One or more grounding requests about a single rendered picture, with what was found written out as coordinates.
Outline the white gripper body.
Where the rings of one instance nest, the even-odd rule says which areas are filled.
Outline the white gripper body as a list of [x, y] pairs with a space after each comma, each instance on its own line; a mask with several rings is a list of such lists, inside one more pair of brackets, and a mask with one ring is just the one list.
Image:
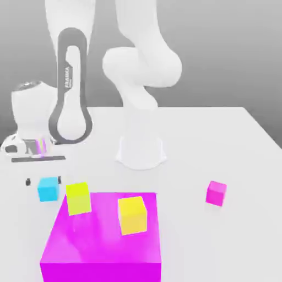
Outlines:
[[9, 162], [9, 169], [16, 171], [55, 170], [65, 161], [66, 157], [63, 155], [12, 157]]

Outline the small cyan cube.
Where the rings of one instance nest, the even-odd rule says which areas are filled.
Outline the small cyan cube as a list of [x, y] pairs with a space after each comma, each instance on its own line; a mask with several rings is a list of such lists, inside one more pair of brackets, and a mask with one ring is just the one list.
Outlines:
[[41, 202], [51, 202], [58, 200], [59, 183], [57, 177], [43, 177], [37, 186], [39, 200]]

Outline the small yellow-green cube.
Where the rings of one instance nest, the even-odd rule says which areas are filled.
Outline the small yellow-green cube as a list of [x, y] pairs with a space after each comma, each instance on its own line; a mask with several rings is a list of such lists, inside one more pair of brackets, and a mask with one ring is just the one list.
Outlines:
[[86, 182], [66, 185], [66, 197], [69, 215], [91, 212], [91, 199]]

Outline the small yellow cube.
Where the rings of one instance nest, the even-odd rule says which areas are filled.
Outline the small yellow cube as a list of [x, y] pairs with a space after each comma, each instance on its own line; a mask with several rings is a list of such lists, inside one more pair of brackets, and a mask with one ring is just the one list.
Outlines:
[[148, 213], [143, 197], [118, 199], [118, 219], [123, 236], [146, 232]]

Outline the small magenta cube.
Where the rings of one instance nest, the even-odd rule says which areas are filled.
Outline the small magenta cube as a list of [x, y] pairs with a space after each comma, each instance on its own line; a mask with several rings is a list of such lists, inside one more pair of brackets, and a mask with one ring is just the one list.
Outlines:
[[206, 194], [205, 201], [207, 203], [222, 207], [225, 193], [226, 193], [227, 185], [224, 183], [211, 181]]

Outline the large magenta box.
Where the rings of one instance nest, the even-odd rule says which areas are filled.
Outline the large magenta box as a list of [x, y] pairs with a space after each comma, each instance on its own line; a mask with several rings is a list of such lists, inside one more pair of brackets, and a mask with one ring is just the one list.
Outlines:
[[[40, 260], [44, 282], [161, 282], [155, 193], [91, 193], [91, 212], [69, 215], [63, 199]], [[141, 196], [147, 231], [121, 234], [118, 199]]]

